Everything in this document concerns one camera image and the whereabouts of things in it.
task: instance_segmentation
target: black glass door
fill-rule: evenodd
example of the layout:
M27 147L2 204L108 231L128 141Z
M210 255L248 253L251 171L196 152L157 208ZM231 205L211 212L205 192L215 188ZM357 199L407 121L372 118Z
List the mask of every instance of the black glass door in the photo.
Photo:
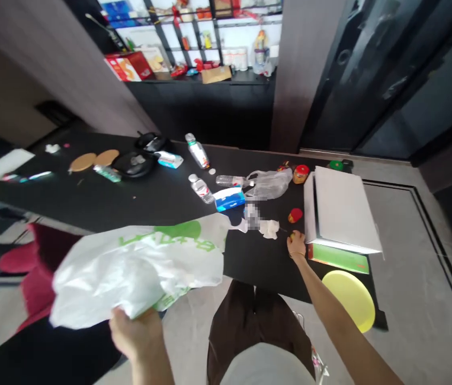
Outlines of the black glass door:
M354 31L359 35L350 49L347 37L356 36ZM356 2L333 63L324 71L301 147L353 152L366 144L451 35L452 0Z
M423 161L452 141L452 36L354 153Z

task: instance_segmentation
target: green book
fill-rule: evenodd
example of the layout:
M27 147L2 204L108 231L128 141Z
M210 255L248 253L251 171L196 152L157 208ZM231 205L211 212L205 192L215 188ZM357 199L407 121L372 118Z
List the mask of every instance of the green book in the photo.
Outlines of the green book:
M364 255L331 248L318 243L313 243L311 246L313 251L311 260L356 273L369 274L369 262Z

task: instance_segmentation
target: red cap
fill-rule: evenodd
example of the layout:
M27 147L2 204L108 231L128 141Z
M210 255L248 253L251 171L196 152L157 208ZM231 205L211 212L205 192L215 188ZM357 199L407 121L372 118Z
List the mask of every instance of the red cap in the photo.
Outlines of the red cap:
M300 174L308 174L310 172L310 168L307 165L299 165L295 170Z
M294 221L297 222L302 217L302 210L301 209L297 209L297 208L296 209L292 209L292 211L290 212L290 215L292 216Z

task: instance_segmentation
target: brown pants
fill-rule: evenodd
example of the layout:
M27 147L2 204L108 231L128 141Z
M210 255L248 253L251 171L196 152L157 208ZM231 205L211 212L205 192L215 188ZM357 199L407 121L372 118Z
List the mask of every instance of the brown pants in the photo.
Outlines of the brown pants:
M236 355L259 342L294 354L313 378L311 342L277 294L236 280L215 313L208 339L207 378L219 385Z

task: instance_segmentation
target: person's right hand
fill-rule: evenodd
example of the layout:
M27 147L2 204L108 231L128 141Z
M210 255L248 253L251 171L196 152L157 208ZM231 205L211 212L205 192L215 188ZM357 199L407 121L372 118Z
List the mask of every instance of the person's right hand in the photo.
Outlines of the person's right hand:
M297 230L293 231L293 240L288 237L286 239L286 245L289 248L289 256L290 258L300 258L306 257L306 245L305 245L305 235L303 233L300 233Z
M142 359L153 345L162 341L162 322L154 309L131 320L120 307L112 309L109 321L115 347L130 361Z

